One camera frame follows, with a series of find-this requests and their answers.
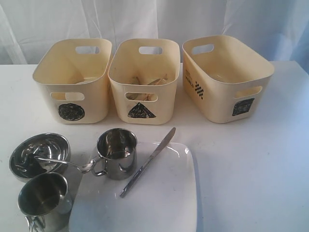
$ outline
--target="black circle label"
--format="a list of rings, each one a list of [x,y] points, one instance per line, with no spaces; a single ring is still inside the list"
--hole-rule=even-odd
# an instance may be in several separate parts
[[[84,109],[76,104],[62,104],[58,109],[60,117],[67,121],[77,121],[85,116]]]

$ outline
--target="bin handle hole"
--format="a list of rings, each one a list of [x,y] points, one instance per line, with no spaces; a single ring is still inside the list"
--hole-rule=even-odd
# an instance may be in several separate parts
[[[158,100],[158,95],[155,93],[128,92],[126,93],[126,98],[134,102],[155,102]]]
[[[213,49],[214,49],[214,45],[213,44],[206,44],[206,45],[201,45],[201,46],[193,47],[191,53],[193,55],[197,55],[197,54],[212,52]]]
[[[252,87],[252,88],[240,90],[240,91],[236,92],[234,98],[237,99],[237,98],[248,97],[248,96],[251,96],[251,95],[256,95],[256,94],[260,93],[262,91],[262,89],[263,89],[262,86],[255,86],[255,87]]]
[[[100,49],[96,46],[78,46],[75,48],[77,54],[99,54]]]
[[[52,92],[50,96],[58,101],[82,101],[85,99],[85,95],[79,92]]]
[[[148,55],[161,55],[163,52],[162,47],[156,46],[142,46],[139,47],[139,53],[141,54],[148,54]]]

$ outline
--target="stainless steel bowl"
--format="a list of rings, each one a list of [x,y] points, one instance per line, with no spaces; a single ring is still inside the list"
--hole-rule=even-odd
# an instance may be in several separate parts
[[[34,153],[45,158],[70,161],[70,145],[68,140],[60,134],[45,133],[35,135],[22,142],[12,153],[9,161],[11,172],[22,182],[27,182],[35,177],[36,170],[21,170],[15,166],[15,159],[22,159],[26,154]],[[63,173],[66,164],[40,162],[46,172]]]

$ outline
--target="checkered pattern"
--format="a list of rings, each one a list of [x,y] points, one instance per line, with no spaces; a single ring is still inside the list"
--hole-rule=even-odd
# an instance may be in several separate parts
[[[195,81],[195,92],[203,99],[203,88]]]

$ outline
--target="white table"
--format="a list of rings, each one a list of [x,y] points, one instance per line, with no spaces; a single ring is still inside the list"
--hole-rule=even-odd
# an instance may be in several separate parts
[[[32,80],[36,66],[0,66],[1,231],[27,231],[17,207],[23,183],[8,167],[12,151],[25,139],[60,133],[70,142],[71,160],[83,163],[107,129],[124,127],[153,142],[173,126],[173,141],[186,144],[194,156],[198,232],[309,231],[309,77],[296,62],[273,64],[276,72],[252,117],[227,124],[208,121],[180,78],[174,116],[161,126],[123,123],[114,106],[100,123],[56,123]],[[72,186],[81,175],[68,170],[66,176],[76,193]]]

